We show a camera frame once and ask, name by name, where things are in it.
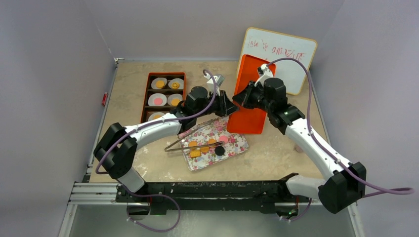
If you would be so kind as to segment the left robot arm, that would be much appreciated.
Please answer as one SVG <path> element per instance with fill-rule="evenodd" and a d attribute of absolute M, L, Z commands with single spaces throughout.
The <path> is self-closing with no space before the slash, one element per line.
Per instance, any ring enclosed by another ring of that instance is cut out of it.
<path fill-rule="evenodd" d="M 169 113 L 145 123 L 122 126 L 112 124 L 96 145 L 93 155 L 98 160 L 97 174 L 108 174 L 128 189 L 128 196 L 135 202 L 147 197 L 146 182 L 135 170 L 133 160 L 136 151 L 162 138 L 178 135 L 192 128 L 197 118 L 209 114 L 227 117 L 238 111 L 224 90 L 219 94 L 195 86 Z"/>

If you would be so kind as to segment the orange box lid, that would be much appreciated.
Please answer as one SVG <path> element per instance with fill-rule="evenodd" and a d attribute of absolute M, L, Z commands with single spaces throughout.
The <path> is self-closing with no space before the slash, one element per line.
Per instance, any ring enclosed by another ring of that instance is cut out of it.
<path fill-rule="evenodd" d="M 243 91 L 250 81 L 257 81 L 257 68 L 269 62 L 248 54 L 241 58 L 234 95 Z M 245 109 L 239 107 L 237 112 L 229 116 L 226 130 L 237 134 L 261 134 L 264 128 L 266 112 L 260 109 Z"/>

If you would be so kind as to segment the round orange cookie top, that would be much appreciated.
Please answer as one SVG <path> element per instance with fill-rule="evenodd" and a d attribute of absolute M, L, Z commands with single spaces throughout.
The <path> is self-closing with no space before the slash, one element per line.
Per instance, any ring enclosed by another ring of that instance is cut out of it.
<path fill-rule="evenodd" d="M 164 88 L 165 85 L 166 85 L 166 82 L 164 80 L 158 80 L 158 81 L 156 81 L 156 88 L 158 88 L 158 89 Z"/>

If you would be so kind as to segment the flower shaped yellow cookie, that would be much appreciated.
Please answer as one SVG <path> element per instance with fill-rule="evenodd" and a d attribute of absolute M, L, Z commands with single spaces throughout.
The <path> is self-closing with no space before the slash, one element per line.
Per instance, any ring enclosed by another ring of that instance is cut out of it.
<path fill-rule="evenodd" d="M 177 81 L 172 81 L 170 84 L 171 89 L 179 89 L 180 84 Z"/>

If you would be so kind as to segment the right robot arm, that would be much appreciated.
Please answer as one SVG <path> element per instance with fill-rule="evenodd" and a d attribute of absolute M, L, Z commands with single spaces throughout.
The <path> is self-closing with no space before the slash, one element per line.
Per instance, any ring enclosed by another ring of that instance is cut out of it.
<path fill-rule="evenodd" d="M 280 199 L 295 196 L 317 199 L 330 213 L 336 214 L 365 195 L 366 168 L 339 155 L 317 132 L 296 106 L 288 103 L 285 85 L 278 78 L 263 84 L 250 81 L 233 101 L 246 109 L 267 113 L 270 123 L 293 140 L 314 162 L 323 179 L 293 175 L 277 188 Z"/>

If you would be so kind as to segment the orange cookie box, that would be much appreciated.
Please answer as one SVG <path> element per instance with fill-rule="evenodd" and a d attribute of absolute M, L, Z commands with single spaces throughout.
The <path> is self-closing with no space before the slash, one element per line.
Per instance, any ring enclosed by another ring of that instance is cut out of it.
<path fill-rule="evenodd" d="M 152 89 L 151 88 L 151 82 L 155 78 L 166 78 L 167 79 L 167 84 L 166 84 L 164 89 Z M 182 80 L 184 80 L 184 89 L 183 90 L 180 90 L 180 89 L 175 90 L 175 89 L 169 88 L 168 83 L 169 83 L 170 80 L 172 80 L 174 78 L 181 78 Z M 154 94 L 154 93 L 162 93 L 167 98 L 172 94 L 181 94 L 183 99 L 184 99 L 185 96 L 186 96 L 186 74 L 183 73 L 183 72 L 159 72 L 159 73 L 155 72 L 155 73 L 149 73 L 148 79 L 147 79 L 145 96 L 144 96 L 142 115 L 141 115 L 141 120 L 140 120 L 141 122 L 147 122 L 148 117 L 150 116 L 150 114 L 152 114 L 154 112 L 163 112 L 163 113 L 166 114 L 170 110 L 172 110 L 176 107 L 176 106 L 169 106 L 167 103 L 164 106 L 156 106 L 156 107 L 149 106 L 147 104 L 148 98 L 150 97 L 151 94 Z"/>

